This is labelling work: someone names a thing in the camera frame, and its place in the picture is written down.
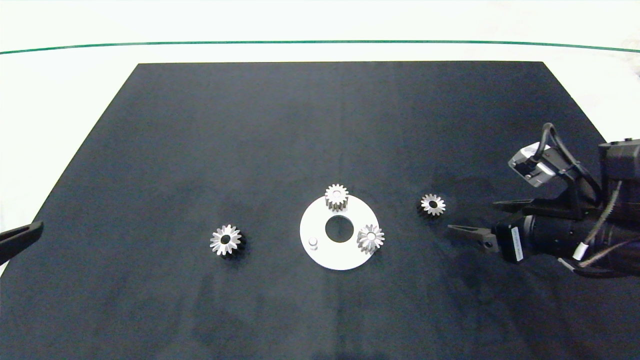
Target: white circular plate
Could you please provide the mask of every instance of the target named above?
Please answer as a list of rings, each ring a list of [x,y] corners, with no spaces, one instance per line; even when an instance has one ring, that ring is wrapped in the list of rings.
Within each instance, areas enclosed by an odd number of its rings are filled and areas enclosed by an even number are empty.
[[[342,243],[329,239],[324,230],[326,222],[335,216],[345,217],[353,224],[353,235]],[[371,257],[371,254],[360,251],[358,247],[358,232],[365,225],[378,226],[378,219],[364,201],[349,195],[345,210],[332,211],[324,197],[320,197],[302,215],[300,240],[316,263],[333,270],[349,270],[364,264]]]

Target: white cable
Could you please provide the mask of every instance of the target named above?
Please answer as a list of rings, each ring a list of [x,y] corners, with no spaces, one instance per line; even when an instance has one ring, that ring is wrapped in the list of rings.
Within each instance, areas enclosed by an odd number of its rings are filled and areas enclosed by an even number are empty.
[[[600,218],[598,218],[598,221],[593,226],[593,228],[591,229],[587,237],[581,243],[579,243],[578,246],[576,246],[575,251],[573,251],[574,259],[578,261],[582,260],[582,258],[584,257],[584,254],[587,252],[587,249],[589,248],[589,245],[593,245],[593,239],[596,237],[596,235],[602,228],[602,225],[604,224],[605,221],[607,221],[607,218],[613,211],[613,207],[616,204],[616,201],[618,200],[618,195],[620,194],[621,186],[622,186],[622,180],[618,181],[618,185],[616,186],[616,189],[613,190],[613,192],[611,193],[611,199],[609,199],[609,203],[602,211],[602,214],[600,214]]]
[[[617,248],[626,245],[630,242],[632,242],[634,240],[627,240],[624,242],[621,242],[619,244],[615,244],[612,247],[607,247],[604,250],[601,250],[600,252],[596,253],[595,255],[591,256],[590,258],[588,258],[585,261],[581,261],[580,263],[578,263],[578,266],[581,268],[586,268],[587,266],[595,263],[596,261],[600,260],[603,256],[607,255],[608,253],[612,252],[613,250],[616,250]]]

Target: gear teeth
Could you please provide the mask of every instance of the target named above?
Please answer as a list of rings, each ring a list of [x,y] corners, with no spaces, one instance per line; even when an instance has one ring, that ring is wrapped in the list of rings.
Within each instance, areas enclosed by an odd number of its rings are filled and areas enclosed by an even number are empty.
[[[358,247],[366,254],[373,254],[385,241],[385,233],[376,225],[365,225],[358,232]]]
[[[340,184],[332,184],[324,192],[324,202],[332,211],[346,209],[348,200],[349,192]]]
[[[219,256],[227,256],[232,255],[233,250],[240,250],[238,244],[242,243],[240,238],[242,235],[240,234],[240,230],[238,230],[235,226],[223,225],[219,229],[216,229],[215,233],[212,233],[213,238],[209,239],[211,244],[209,244],[211,251],[215,252],[216,255]],[[222,237],[228,236],[229,241],[226,243],[222,243]]]
[[[439,217],[447,207],[441,197],[432,193],[423,196],[420,203],[422,205],[422,210],[424,210],[428,215],[431,215],[432,217]]]

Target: spur gear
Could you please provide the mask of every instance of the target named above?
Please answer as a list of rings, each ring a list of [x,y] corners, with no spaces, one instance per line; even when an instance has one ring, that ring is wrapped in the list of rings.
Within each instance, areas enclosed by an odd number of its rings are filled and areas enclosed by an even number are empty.
[[[347,207],[347,200],[349,200],[349,192],[340,184],[333,184],[324,192],[324,201],[333,211],[344,210]]]
[[[426,211],[427,214],[434,217],[439,217],[440,215],[442,215],[442,213],[445,211],[445,207],[447,206],[445,205],[441,197],[434,194],[423,196],[421,203],[422,209]]]
[[[234,249],[238,249],[238,245],[241,243],[240,230],[235,226],[224,225],[220,229],[216,229],[216,232],[212,234],[211,244],[209,247],[211,251],[217,255],[226,256],[231,255]]]
[[[376,225],[365,225],[358,232],[358,247],[366,254],[373,254],[385,241],[385,233]]]

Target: white background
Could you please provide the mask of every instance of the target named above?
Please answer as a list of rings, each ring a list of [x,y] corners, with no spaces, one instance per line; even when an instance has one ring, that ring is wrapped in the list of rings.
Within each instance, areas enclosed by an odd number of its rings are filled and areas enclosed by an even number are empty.
[[[638,1],[0,1],[0,51],[211,40],[497,40],[640,49],[639,19]],[[261,44],[2,54],[0,231],[34,220],[138,63],[361,60],[544,61],[607,141],[640,138],[639,53],[531,45]],[[515,151],[521,145],[527,144],[514,144]]]

